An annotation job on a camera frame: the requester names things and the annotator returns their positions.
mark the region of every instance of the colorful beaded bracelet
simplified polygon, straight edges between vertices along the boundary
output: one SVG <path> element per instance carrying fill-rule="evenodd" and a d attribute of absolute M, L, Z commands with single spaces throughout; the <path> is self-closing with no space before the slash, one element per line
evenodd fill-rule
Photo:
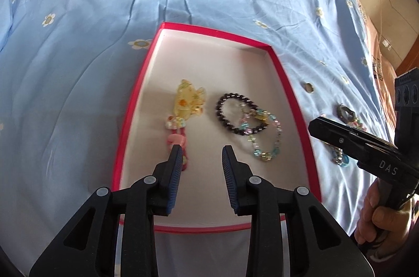
<path fill-rule="evenodd" d="M 215 114 L 217 115 L 219 121 L 226 127 L 229 131 L 234 132 L 238 135 L 251 135 L 256 134 L 258 132 L 263 131 L 268 125 L 264 122 L 261 122 L 259 126 L 250 128 L 249 124 L 246 124 L 245 128 L 242 128 L 240 125 L 239 127 L 234 127 L 234 125 L 227 119 L 223 114 L 223 105 L 228 99 L 236 99 L 239 100 L 243 106 L 249 106 L 253 110 L 257 110 L 259 107 L 253 103 L 252 100 L 245 97 L 244 95 L 237 94 L 237 93 L 226 93 L 221 98 L 219 98 L 217 105 L 215 106 Z"/>
<path fill-rule="evenodd" d="M 260 108 L 251 109 L 249 112 L 246 112 L 245 103 L 241 103 L 240 106 L 242 108 L 242 113 L 243 113 L 243 118 L 240 120 L 240 128 L 243 129 L 245 132 L 250 130 L 249 123 L 247 122 L 247 119 L 250 117 L 250 115 L 252 115 L 253 117 L 259 120 L 262 120 L 264 123 L 267 121 L 270 121 L 272 125 L 276 127 L 277 139 L 275 140 L 274 149 L 272 150 L 272 152 L 262 152 L 259 149 L 259 145 L 256 142 L 256 138 L 254 137 L 254 135 L 252 135 L 251 133 L 248 133 L 247 135 L 247 140 L 252 143 L 253 155 L 255 157 L 260 158 L 262 161 L 269 161 L 272 158 L 275 158 L 279 154 L 279 148 L 281 145 L 281 133 L 282 133 L 281 124 L 277 120 L 277 117 L 269 113 L 268 111 L 261 110 Z"/>

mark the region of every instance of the hair accessory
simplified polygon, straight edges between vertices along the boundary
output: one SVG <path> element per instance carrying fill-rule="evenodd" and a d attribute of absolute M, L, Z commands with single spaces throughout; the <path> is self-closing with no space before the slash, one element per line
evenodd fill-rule
<path fill-rule="evenodd" d="M 244 111 L 244 106 L 243 105 L 242 105 L 242 111 L 243 111 L 243 114 L 244 114 L 244 118 L 242 118 L 242 120 L 247 120 L 247 118 L 248 118 L 247 115 L 248 114 Z M 253 155 L 255 157 L 260 158 L 262 161 L 269 161 L 272 158 L 275 158 L 279 154 L 279 148 L 280 148 L 280 145 L 281 145 L 281 133 L 282 133 L 281 124 L 277 120 L 277 117 L 275 115 L 269 113 L 268 111 L 261 110 L 260 108 L 258 108 L 256 110 L 255 109 L 250 110 L 250 114 L 257 119 L 271 122 L 271 124 L 276 127 L 277 138 L 275 140 L 274 149 L 272 150 L 272 152 L 262 152 L 259 149 L 259 145 L 256 142 L 256 138 L 254 137 L 254 135 L 248 134 L 248 136 L 247 136 L 247 140 L 250 141 L 252 143 L 252 146 L 253 146 Z M 240 128 L 244 129 L 245 131 L 250 130 L 249 124 L 248 124 L 247 121 L 242 122 L 240 124 Z"/>
<path fill-rule="evenodd" d="M 176 94 L 174 115 L 185 120 L 188 120 L 192 114 L 201 115 L 206 96 L 204 88 L 195 90 L 192 83 L 182 80 Z"/>
<path fill-rule="evenodd" d="M 234 127 L 234 125 L 227 119 L 223 114 L 223 105 L 228 99 L 236 99 L 240 101 L 240 106 L 242 107 L 243 117 L 240 119 L 240 127 Z M 219 98 L 217 105 L 215 106 L 215 114 L 217 115 L 219 121 L 226 127 L 229 131 L 234 132 L 239 135 L 251 135 L 256 134 L 257 132 L 263 131 L 268 124 L 266 123 L 267 119 L 263 119 L 261 116 L 256 117 L 256 119 L 261 120 L 259 126 L 250 128 L 247 119 L 249 118 L 249 113 L 245 113 L 244 107 L 248 106 L 251 108 L 251 111 L 259 109 L 259 107 L 253 103 L 248 97 L 238 93 L 226 93 L 221 98 Z"/>
<path fill-rule="evenodd" d="M 166 128 L 172 131 L 167 137 L 167 144 L 169 151 L 173 145 L 180 145 L 183 150 L 183 163 L 182 170 L 184 171 L 187 167 L 188 156 L 186 154 L 186 120 L 190 118 L 192 114 L 201 115 L 205 103 L 206 92 L 205 89 L 200 87 L 197 90 L 194 89 L 192 83 L 188 80 L 182 80 L 178 86 L 175 106 L 173 108 L 173 114 L 166 119 Z"/>

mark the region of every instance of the bedspread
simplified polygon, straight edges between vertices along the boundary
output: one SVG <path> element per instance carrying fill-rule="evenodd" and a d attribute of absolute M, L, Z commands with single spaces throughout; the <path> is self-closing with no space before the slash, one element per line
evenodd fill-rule
<path fill-rule="evenodd" d="M 321 114 L 338 120 L 342 103 L 388 139 L 356 0 L 0 0 L 0 243 L 22 271 L 96 188 L 110 185 L 127 100 L 163 21 L 271 44 L 307 124 Z M 323 204 L 350 233 L 374 177 L 312 145 Z M 233 242 L 219 246 L 231 256 Z M 235 275 L 234 267 L 200 276 Z"/>

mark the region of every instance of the white flower print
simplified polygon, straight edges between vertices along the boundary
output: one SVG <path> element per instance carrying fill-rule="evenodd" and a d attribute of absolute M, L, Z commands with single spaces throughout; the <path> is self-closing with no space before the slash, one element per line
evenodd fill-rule
<path fill-rule="evenodd" d="M 317 16 L 319 16 L 321 19 L 324 18 L 324 12 L 323 9 L 321 7 L 316 8 L 316 14 Z"/>
<path fill-rule="evenodd" d="M 42 25 L 46 27 L 54 22 L 55 14 L 48 14 L 45 16 L 45 20 L 43 21 Z"/>
<path fill-rule="evenodd" d="M 367 60 L 367 58 L 361 58 L 361 63 L 365 66 L 365 67 L 368 67 L 368 60 Z"/>
<path fill-rule="evenodd" d="M 269 27 L 264 24 L 263 22 L 258 21 L 257 19 L 254 19 L 253 22 L 255 22 L 255 25 L 258 25 L 259 27 L 263 28 L 263 29 L 269 29 Z"/>
<path fill-rule="evenodd" d="M 343 83 L 349 84 L 349 80 L 346 77 L 344 77 L 343 75 L 341 75 L 341 77 L 342 77 Z"/>
<path fill-rule="evenodd" d="M 132 49 L 148 49 L 151 44 L 150 39 L 136 39 L 135 41 L 128 42 Z"/>

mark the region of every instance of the metal ring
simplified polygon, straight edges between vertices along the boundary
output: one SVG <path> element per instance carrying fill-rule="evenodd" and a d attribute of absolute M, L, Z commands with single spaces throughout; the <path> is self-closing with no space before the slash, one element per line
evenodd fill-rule
<path fill-rule="evenodd" d="M 351 124 L 352 122 L 355 122 L 357 119 L 357 115 L 355 114 L 355 112 L 353 110 L 350 110 L 343 104 L 340 104 L 337 107 L 336 112 L 338 114 L 339 119 L 347 125 Z"/>

